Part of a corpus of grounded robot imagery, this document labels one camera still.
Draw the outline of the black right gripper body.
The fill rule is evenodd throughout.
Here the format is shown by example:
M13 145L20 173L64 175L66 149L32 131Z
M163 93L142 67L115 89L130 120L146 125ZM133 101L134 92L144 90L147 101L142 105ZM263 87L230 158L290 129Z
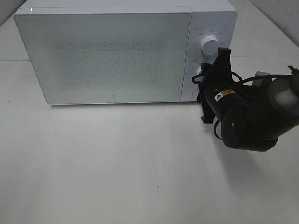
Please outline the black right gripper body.
M216 117L234 117L236 114L235 81L212 72L212 64L201 65L202 82L196 81L199 88L198 102L207 102Z

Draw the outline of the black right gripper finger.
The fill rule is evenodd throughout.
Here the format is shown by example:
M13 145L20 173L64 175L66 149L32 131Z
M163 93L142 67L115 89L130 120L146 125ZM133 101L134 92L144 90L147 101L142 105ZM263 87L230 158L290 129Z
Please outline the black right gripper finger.
M223 77L231 77L231 50L229 48L219 47L217 57L212 64L212 72L216 72Z
M204 124L212 124L216 115L207 102L202 102L203 116L201 117Z

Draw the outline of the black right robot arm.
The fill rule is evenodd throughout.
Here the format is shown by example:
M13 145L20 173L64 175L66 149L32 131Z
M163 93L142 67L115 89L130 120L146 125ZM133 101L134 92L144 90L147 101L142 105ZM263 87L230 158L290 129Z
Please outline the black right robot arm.
M192 78L202 121L220 126L217 137L229 148L265 152L299 124L299 70L242 79L231 70L230 55L218 48L214 63L203 63Z

